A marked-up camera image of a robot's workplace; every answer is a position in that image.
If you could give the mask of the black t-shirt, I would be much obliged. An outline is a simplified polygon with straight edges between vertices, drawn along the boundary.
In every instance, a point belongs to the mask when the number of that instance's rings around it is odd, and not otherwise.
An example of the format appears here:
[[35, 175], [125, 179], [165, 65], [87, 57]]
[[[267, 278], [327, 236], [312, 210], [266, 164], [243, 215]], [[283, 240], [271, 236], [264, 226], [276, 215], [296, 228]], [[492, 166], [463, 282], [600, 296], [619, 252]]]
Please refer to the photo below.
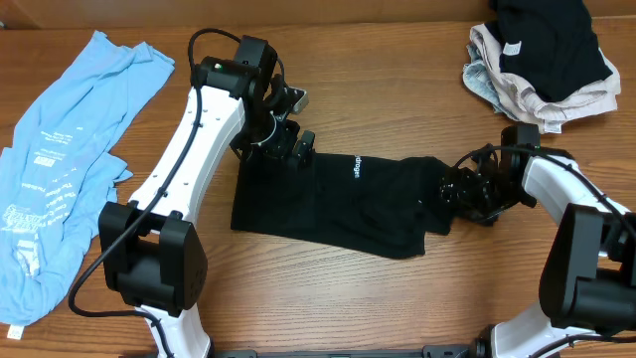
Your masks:
[[391, 160], [316, 153], [299, 169], [248, 159], [238, 173], [231, 227], [403, 260], [424, 255], [428, 233], [447, 235], [453, 211], [435, 157]]

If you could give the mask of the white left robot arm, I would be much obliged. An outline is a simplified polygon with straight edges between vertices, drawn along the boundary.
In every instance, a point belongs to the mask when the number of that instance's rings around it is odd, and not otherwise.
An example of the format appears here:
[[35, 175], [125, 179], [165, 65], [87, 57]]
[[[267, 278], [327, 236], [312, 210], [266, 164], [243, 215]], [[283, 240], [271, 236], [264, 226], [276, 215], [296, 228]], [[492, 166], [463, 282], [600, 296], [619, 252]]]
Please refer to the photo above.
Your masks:
[[109, 289], [126, 314], [145, 320], [158, 357], [211, 357], [198, 299], [208, 259], [196, 226], [227, 150], [287, 158], [298, 129], [288, 121], [309, 98], [275, 73], [279, 60], [206, 57], [194, 67], [183, 117], [167, 148], [126, 204], [108, 202], [98, 230]]

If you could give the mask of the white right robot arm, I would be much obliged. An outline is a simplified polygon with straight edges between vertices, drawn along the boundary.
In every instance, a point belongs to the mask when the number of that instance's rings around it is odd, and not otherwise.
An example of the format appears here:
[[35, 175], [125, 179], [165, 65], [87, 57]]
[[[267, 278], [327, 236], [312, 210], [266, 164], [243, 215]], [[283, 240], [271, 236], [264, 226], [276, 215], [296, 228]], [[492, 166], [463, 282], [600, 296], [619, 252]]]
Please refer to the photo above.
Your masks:
[[611, 200], [566, 151], [535, 144], [472, 151], [441, 182], [443, 202], [473, 223], [491, 224], [516, 204], [541, 205], [557, 225], [539, 298], [491, 325], [467, 357], [557, 357], [579, 342], [635, 340], [635, 214]]

